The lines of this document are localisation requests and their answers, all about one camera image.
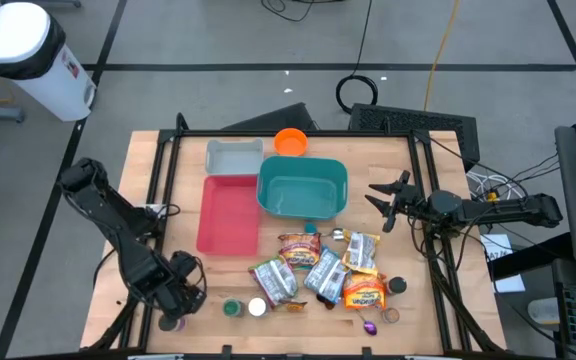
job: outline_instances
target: gray plastic tray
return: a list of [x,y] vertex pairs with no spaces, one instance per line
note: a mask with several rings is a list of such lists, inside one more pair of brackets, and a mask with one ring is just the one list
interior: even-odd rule
[[264,142],[208,141],[206,146],[206,172],[209,175],[258,174],[264,161]]

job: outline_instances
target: concrete floor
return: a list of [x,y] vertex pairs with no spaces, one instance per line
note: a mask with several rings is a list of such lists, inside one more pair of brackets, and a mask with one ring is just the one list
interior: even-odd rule
[[[75,56],[94,69],[123,1],[45,8],[66,30]],[[576,40],[576,0],[557,3]],[[289,1],[287,7],[292,16],[305,9]],[[320,63],[323,70],[104,71],[75,159],[102,161],[116,186],[130,133],[170,128],[178,111],[191,128],[216,129],[303,101],[322,128],[346,128],[348,115],[338,108],[334,87],[348,71],[326,69],[356,61],[366,7],[359,0],[314,5],[306,20],[293,24],[252,0],[127,0],[108,64]],[[442,0],[374,0],[362,63],[431,63],[450,8],[451,2]],[[575,60],[546,1],[464,0],[442,63],[574,65]],[[482,162],[514,174],[554,154],[556,126],[576,123],[576,71],[544,69],[440,71],[429,110],[476,117]],[[360,73],[378,82],[380,105],[422,108],[426,71]],[[12,88],[27,120],[21,125],[0,121],[0,332],[74,126]],[[342,94],[347,102],[367,102],[369,95],[352,83]],[[6,90],[0,82],[1,96]],[[525,186],[563,204],[558,173]],[[513,229],[542,241],[567,225]],[[99,239],[96,228],[59,204],[9,357],[77,350],[103,246]],[[526,293],[505,295],[520,308],[552,292],[544,286],[548,271],[524,280]],[[501,303],[500,312],[510,349],[554,355],[548,340]]]

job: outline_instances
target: pink plastic bin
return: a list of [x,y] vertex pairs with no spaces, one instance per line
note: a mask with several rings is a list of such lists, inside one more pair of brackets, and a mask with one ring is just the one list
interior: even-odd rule
[[257,175],[204,180],[197,250],[206,255],[257,254],[260,209]]

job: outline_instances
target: snack bag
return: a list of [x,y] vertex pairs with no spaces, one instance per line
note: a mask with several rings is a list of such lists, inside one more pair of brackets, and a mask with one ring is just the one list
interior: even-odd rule
[[319,262],[310,270],[304,285],[326,300],[336,304],[348,269],[341,264],[339,255],[323,247]]
[[341,262],[350,270],[377,275],[375,250],[379,236],[344,230],[344,238],[348,241],[348,249]]
[[385,275],[353,272],[344,282],[344,305],[346,309],[364,309],[386,307]]
[[280,235],[283,256],[293,270],[312,269],[319,261],[321,253],[321,234],[284,234]]
[[249,267],[248,272],[264,290],[272,308],[297,295],[297,279],[281,255]]

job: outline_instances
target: white trash can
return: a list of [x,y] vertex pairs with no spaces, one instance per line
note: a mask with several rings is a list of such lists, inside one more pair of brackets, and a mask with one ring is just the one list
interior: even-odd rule
[[38,5],[0,7],[0,76],[62,121],[90,114],[96,86],[66,46],[64,30]]

